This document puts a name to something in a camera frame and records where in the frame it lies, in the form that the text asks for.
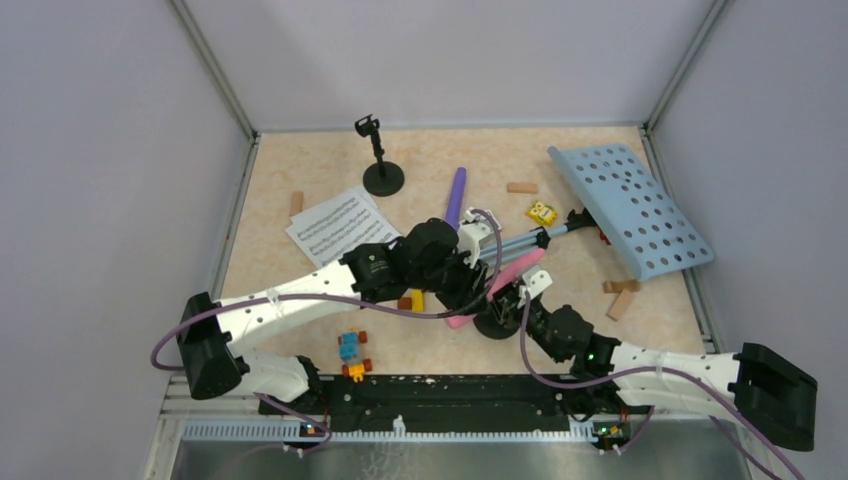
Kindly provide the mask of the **black microphone stand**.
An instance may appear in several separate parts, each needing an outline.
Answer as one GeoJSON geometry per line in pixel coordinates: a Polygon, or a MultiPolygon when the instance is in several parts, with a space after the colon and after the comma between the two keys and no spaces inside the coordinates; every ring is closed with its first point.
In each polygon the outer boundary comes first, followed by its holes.
{"type": "Polygon", "coordinates": [[[375,157],[375,162],[363,173],[362,182],[365,190],[377,197],[389,197],[398,193],[404,186],[405,175],[399,165],[385,159],[385,150],[380,136],[380,121],[369,114],[357,120],[354,128],[360,137],[370,140],[375,157]]]}
{"type": "Polygon", "coordinates": [[[505,340],[520,327],[524,302],[519,299],[518,286],[510,284],[499,290],[488,309],[473,319],[477,331],[492,340],[505,340]]]}

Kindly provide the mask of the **pink toy microphone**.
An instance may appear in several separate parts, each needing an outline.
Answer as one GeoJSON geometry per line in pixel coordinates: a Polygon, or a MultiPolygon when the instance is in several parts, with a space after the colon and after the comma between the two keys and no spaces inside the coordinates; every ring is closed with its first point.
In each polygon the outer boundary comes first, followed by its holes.
{"type": "Polygon", "coordinates": [[[486,293],[484,299],[476,306],[475,310],[464,315],[448,317],[444,320],[445,324],[451,329],[459,329],[470,323],[477,315],[484,313],[488,309],[489,303],[499,290],[514,283],[526,269],[537,264],[545,253],[545,249],[537,247],[513,260],[497,274],[491,288],[486,293]]]}

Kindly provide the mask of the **purple toy microphone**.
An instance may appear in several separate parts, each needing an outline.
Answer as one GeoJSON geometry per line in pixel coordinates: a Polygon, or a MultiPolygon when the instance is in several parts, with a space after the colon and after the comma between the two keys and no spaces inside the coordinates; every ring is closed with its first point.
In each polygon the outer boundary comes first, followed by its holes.
{"type": "Polygon", "coordinates": [[[459,167],[453,176],[448,196],[448,202],[444,214],[445,222],[448,223],[454,229],[457,229],[459,227],[466,179],[467,169],[465,167],[459,167]]]}

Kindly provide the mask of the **light blue music stand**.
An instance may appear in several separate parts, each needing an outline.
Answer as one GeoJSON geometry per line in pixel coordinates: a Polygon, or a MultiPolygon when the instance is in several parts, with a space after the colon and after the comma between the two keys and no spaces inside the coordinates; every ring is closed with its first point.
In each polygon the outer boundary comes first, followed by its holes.
{"type": "Polygon", "coordinates": [[[551,146],[547,152],[635,279],[715,259],[681,207],[628,146],[551,146]]]}

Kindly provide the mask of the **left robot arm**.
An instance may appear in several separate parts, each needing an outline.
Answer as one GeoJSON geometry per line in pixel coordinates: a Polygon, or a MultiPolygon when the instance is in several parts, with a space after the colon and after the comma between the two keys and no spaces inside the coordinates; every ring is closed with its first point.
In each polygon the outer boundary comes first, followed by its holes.
{"type": "Polygon", "coordinates": [[[453,229],[438,218],[385,243],[365,243],[299,279],[235,299],[190,297],[176,343],[194,400],[238,389],[285,402],[297,413],[319,404],[314,366],[302,356],[278,357],[257,347],[311,321],[357,308],[386,310],[409,290],[436,295],[443,317],[481,311],[488,287],[483,243],[497,239],[485,220],[453,229]]]}

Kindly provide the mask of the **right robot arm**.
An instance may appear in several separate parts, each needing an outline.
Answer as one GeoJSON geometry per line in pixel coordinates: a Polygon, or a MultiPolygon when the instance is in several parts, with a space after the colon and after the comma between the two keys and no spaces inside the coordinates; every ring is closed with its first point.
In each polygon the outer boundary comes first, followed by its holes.
{"type": "Polygon", "coordinates": [[[595,332],[569,305],[550,311],[508,286],[474,320],[503,340],[520,334],[586,386],[589,404],[684,411],[752,426],[772,444],[810,452],[815,445],[817,381],[774,350],[746,343],[737,353],[679,354],[651,350],[595,332]]]}

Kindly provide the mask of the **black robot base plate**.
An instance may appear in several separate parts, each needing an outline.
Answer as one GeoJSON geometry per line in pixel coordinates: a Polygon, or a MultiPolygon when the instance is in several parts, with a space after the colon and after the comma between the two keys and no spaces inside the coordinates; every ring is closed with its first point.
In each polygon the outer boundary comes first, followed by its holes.
{"type": "Polygon", "coordinates": [[[427,434],[565,432],[580,420],[647,411],[625,405],[610,384],[566,390],[530,375],[371,375],[361,382],[333,375],[292,402],[267,395],[259,403],[262,415],[309,415],[336,434],[396,427],[427,434]]]}

